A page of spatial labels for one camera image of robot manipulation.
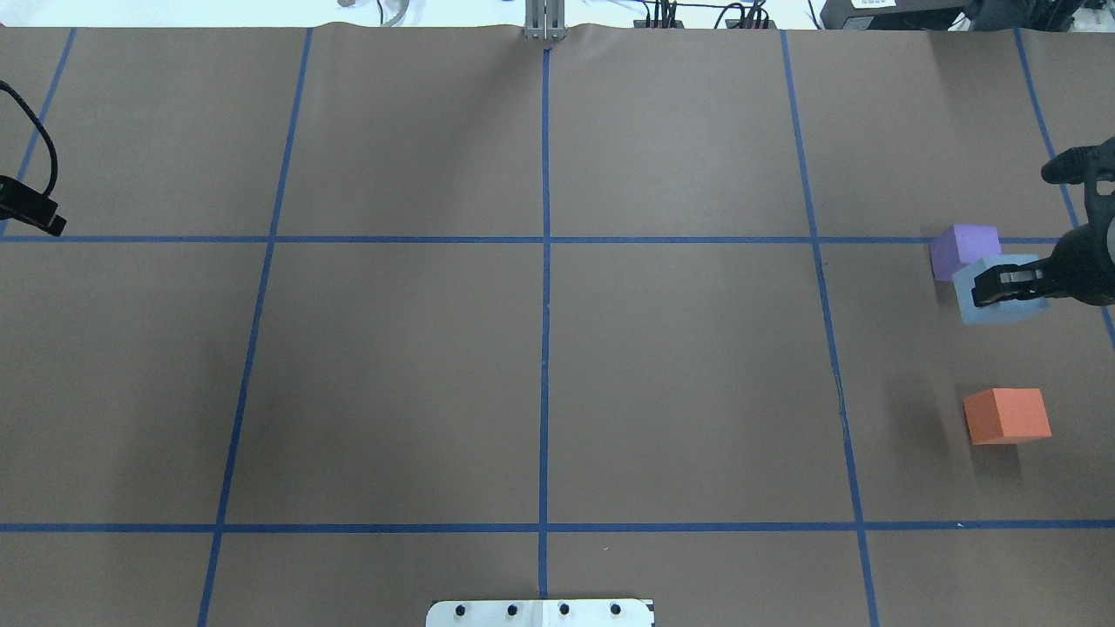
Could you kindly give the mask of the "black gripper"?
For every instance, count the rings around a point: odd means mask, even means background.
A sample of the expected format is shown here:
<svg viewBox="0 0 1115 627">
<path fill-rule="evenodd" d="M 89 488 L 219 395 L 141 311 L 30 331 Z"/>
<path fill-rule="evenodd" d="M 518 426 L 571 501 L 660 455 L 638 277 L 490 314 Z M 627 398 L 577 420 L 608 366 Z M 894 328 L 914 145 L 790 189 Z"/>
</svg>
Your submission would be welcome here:
<svg viewBox="0 0 1115 627">
<path fill-rule="evenodd" d="M 1047 282 L 1047 293 L 1038 289 Z M 1047 308 L 1047 298 L 1072 298 L 1107 307 L 1114 303 L 1112 222 L 1090 223 L 1054 245 L 1044 270 L 1035 266 L 992 266 L 973 278 L 976 308 Z"/>
</svg>

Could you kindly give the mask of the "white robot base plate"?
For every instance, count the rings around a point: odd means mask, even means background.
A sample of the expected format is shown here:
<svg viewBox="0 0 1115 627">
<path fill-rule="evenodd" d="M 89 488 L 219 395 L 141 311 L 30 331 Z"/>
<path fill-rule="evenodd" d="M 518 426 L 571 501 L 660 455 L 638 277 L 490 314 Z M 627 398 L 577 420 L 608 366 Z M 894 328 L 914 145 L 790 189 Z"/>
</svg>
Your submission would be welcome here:
<svg viewBox="0 0 1115 627">
<path fill-rule="evenodd" d="M 655 626 L 652 600 L 637 598 L 450 600 L 434 602 L 426 626 Z"/>
</svg>

